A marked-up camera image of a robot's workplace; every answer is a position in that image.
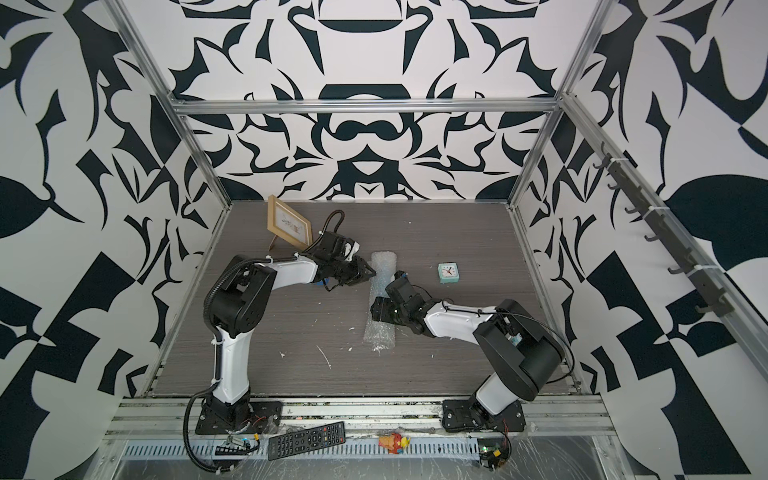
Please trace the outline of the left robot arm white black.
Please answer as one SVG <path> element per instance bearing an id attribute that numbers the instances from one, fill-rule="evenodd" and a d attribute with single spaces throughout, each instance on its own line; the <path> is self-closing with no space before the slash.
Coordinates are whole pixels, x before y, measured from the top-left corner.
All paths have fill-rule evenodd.
<path id="1" fill-rule="evenodd" d="M 231 415 L 248 405 L 251 336 L 272 292 L 317 283 L 332 291 L 371 280 L 376 271 L 358 254 L 359 248 L 349 237 L 326 232 L 290 257 L 236 255 L 231 259 L 203 302 L 203 320 L 214 336 L 212 391 L 205 395 L 213 407 Z"/>

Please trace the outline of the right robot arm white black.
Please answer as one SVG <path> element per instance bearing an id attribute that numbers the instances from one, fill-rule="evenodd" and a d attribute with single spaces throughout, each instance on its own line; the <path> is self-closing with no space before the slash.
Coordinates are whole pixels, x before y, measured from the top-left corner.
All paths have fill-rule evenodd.
<path id="1" fill-rule="evenodd" d="M 477 388 L 470 405 L 486 416 L 497 416 L 516 401 L 535 399 L 566 359 L 557 333 L 517 301 L 468 307 L 426 298 L 402 272 L 375 298 L 370 313 L 374 321 L 406 327 L 417 335 L 478 346 L 493 373 Z"/>

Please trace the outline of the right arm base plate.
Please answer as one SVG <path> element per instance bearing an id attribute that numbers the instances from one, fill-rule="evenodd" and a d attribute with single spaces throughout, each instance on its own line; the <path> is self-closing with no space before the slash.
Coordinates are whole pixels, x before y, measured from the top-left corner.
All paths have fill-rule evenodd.
<path id="1" fill-rule="evenodd" d="M 502 412 L 490 414 L 475 398 L 444 400 L 441 425 L 449 433 L 495 431 L 499 433 L 523 432 L 526 420 L 519 400 L 512 402 Z"/>

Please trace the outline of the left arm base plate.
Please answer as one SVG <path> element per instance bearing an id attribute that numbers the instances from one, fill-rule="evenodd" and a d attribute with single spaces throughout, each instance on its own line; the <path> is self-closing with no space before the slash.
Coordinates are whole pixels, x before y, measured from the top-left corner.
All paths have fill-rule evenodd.
<path id="1" fill-rule="evenodd" d="M 233 405 L 212 398 L 204 401 L 195 426 L 197 435 L 271 434 L 282 419 L 280 401 L 238 402 Z"/>

